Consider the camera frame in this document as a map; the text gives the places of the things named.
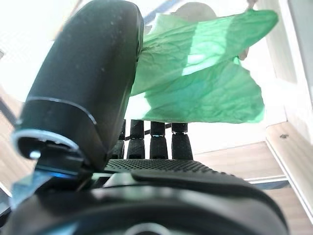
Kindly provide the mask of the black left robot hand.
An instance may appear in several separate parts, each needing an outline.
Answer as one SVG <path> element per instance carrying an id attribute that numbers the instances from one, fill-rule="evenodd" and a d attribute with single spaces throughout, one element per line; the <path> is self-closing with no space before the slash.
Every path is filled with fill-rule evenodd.
<path id="1" fill-rule="evenodd" d="M 13 186 L 4 235 L 287 235 L 279 206 L 194 161 L 189 122 L 250 122 L 259 86 L 238 55 L 278 21 L 270 10 L 190 23 L 93 0 L 59 34 L 12 134 L 36 160 Z"/>

